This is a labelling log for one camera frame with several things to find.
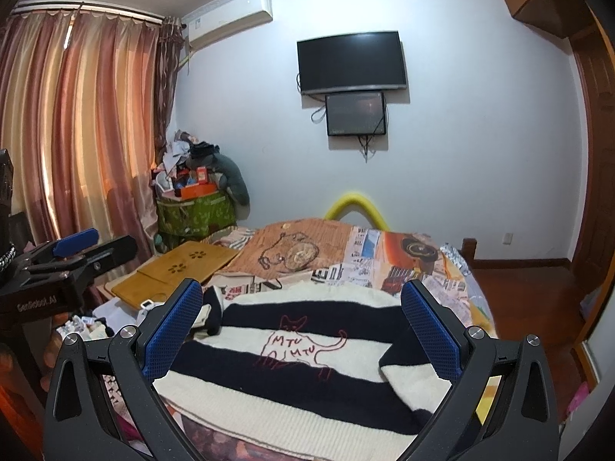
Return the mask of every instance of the television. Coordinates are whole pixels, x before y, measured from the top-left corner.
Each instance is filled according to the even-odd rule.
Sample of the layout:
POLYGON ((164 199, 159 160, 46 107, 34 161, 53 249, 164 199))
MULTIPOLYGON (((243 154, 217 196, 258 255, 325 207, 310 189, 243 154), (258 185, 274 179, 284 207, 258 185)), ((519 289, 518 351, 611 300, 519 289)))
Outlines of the television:
POLYGON ((327 105, 327 135, 371 137, 386 134, 386 106, 381 91, 330 93, 327 105))
POLYGON ((397 31, 327 36, 297 42, 301 93, 407 88, 397 31))

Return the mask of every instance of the pile of clothes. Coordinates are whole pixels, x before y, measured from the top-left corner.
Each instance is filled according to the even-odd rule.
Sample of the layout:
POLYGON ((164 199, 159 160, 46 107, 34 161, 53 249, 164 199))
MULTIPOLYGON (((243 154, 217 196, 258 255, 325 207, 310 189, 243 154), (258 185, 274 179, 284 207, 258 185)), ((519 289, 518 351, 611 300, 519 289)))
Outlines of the pile of clothes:
POLYGON ((239 206, 250 205, 250 195, 239 167, 220 148, 185 131, 167 144, 162 163, 155 170, 159 198, 179 200, 200 197, 217 190, 226 192, 239 206))

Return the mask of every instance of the metal bolt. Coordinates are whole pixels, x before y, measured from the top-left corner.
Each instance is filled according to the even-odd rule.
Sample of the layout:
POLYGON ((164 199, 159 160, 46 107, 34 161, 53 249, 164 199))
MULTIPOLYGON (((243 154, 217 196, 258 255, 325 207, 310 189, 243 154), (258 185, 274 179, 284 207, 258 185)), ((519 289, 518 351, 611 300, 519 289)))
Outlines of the metal bolt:
POLYGON ((537 337, 535 334, 528 334, 527 341, 533 347, 537 347, 538 345, 540 345, 540 338, 537 337))
POLYGON ((467 332, 471 338, 475 340, 482 340, 485 337, 485 330, 483 328, 479 328, 478 326, 470 326, 467 328, 467 332))
POLYGON ((136 327, 135 326, 124 326, 124 328, 120 329, 119 331, 119 335, 122 338, 132 338, 134 335, 136 334, 136 327))
POLYGON ((74 345, 79 339, 79 335, 76 332, 72 332, 71 334, 67 334, 66 338, 64 338, 64 343, 67 345, 74 345))

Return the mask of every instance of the bed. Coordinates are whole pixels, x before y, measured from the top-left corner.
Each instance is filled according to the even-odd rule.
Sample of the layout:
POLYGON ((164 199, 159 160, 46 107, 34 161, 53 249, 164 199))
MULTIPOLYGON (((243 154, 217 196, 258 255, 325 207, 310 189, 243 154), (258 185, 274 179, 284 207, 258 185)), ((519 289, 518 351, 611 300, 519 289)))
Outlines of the bed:
MULTIPOLYGON (((405 282, 421 279, 432 295, 466 325, 479 325, 497 337, 491 312, 480 286, 463 258, 451 247, 438 248, 424 234, 399 234, 322 219, 271 224, 263 229, 229 227, 204 240, 241 250, 211 277, 226 300, 246 294, 287 288, 301 282, 355 284, 399 297, 405 282)), ((116 410, 130 421, 119 390, 109 390, 116 410)), ((484 420, 497 389, 492 378, 477 414, 484 420)), ((206 459, 290 461, 298 458, 269 450, 200 424, 188 411, 167 404, 173 418, 206 459)))

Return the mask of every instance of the paw print cutout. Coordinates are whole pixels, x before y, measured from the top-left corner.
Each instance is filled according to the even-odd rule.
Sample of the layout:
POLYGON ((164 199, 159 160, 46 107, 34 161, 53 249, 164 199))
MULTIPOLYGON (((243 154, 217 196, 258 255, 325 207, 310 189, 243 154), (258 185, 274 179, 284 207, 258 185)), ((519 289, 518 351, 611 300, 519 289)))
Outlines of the paw print cutout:
POLYGON ((190 258, 192 258, 193 260, 195 258, 202 258, 205 256, 205 251, 193 251, 192 253, 190 253, 190 258))
POLYGON ((186 270, 186 266, 184 264, 171 265, 168 269, 171 274, 177 274, 178 272, 183 272, 184 270, 186 270))

